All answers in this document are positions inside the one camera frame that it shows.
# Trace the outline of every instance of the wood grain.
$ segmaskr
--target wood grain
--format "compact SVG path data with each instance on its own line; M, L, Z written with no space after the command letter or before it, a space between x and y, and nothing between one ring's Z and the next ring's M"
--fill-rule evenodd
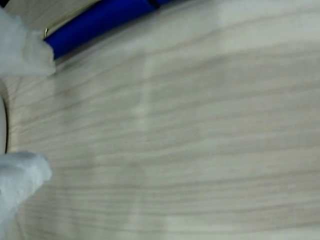
M44 28L88 1L11 0ZM2 79L53 179L9 240L318 240L320 2L187 0Z

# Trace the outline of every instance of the blue tube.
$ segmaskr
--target blue tube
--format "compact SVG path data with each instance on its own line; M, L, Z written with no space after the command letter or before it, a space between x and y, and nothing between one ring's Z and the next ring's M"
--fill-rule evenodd
M172 2L173 0L156 0L156 2L160 5Z
M54 59L57 59L98 35L155 9L148 0L101 0L44 41L53 48Z

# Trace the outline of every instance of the white fabric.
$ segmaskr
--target white fabric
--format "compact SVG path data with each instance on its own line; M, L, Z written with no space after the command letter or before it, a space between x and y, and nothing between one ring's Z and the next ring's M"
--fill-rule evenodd
M0 76L54 72L53 51L42 34L28 30L20 17L0 7Z
M41 154L17 152L0 155L0 240L18 206L33 195L52 172Z

